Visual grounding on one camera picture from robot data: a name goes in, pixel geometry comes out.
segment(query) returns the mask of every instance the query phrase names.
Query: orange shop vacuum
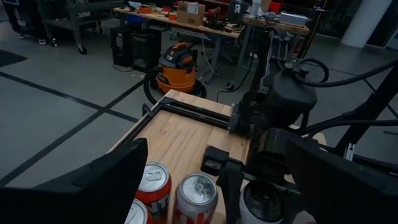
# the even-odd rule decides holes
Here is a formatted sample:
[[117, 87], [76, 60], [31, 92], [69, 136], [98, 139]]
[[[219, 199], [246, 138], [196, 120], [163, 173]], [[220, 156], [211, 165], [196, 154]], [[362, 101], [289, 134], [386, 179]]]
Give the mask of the orange shop vacuum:
[[170, 47], [160, 57], [159, 66], [146, 74], [144, 91], [151, 103], [156, 104], [157, 100], [152, 96], [150, 87], [163, 93], [177, 90], [206, 98], [205, 86], [196, 79], [198, 50], [192, 50], [196, 44], [181, 42]]

